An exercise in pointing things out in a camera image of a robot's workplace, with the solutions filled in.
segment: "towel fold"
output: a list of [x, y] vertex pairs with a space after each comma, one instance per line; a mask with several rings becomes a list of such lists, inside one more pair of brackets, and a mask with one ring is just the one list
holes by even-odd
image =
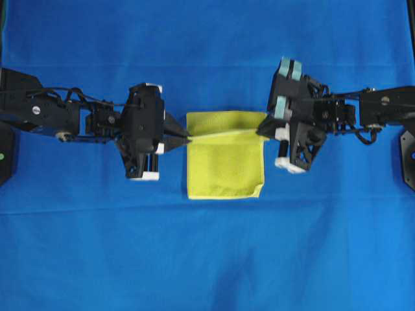
[[265, 113], [187, 114], [187, 194], [190, 199], [257, 198], [265, 182], [263, 142], [255, 131]]

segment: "yellow cloth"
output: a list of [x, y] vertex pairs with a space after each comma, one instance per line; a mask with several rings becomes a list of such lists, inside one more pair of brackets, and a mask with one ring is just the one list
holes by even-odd
[[263, 143], [255, 131], [265, 113], [187, 114], [187, 195], [190, 199], [257, 198], [264, 185]]

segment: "metal bracket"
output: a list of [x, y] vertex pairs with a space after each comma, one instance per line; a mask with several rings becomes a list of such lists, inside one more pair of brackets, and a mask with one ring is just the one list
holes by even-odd
[[415, 137], [406, 131], [401, 136], [400, 142], [403, 179], [415, 190]]

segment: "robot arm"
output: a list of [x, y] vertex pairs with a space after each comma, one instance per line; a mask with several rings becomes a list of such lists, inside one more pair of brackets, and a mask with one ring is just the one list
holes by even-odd
[[[57, 91], [67, 91], [66, 97], [62, 98]], [[116, 106], [123, 106], [121, 113], [114, 110]], [[82, 109], [89, 112], [85, 135], [80, 135]], [[158, 155], [189, 142], [187, 131], [165, 111], [160, 86], [131, 87], [126, 104], [115, 105], [89, 97], [77, 88], [45, 88], [34, 76], [2, 69], [0, 185], [12, 175], [12, 128], [56, 137], [65, 143], [114, 140], [126, 177], [133, 180], [157, 180]]]

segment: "screw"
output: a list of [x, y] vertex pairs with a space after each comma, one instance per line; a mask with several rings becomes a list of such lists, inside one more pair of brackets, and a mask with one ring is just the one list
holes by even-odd
[[39, 115], [40, 114], [39, 106], [33, 106], [32, 107], [32, 112], [33, 112], [34, 115]]
[[383, 106], [387, 106], [387, 105], [389, 105], [389, 103], [390, 103], [390, 98], [389, 98], [389, 97], [387, 97], [387, 96], [382, 97], [382, 99], [381, 99], [381, 103], [382, 103], [382, 105], [383, 105]]
[[114, 124], [114, 123], [115, 123], [115, 118], [114, 118], [112, 115], [110, 115], [110, 116], [108, 117], [108, 122], [109, 122], [110, 124]]

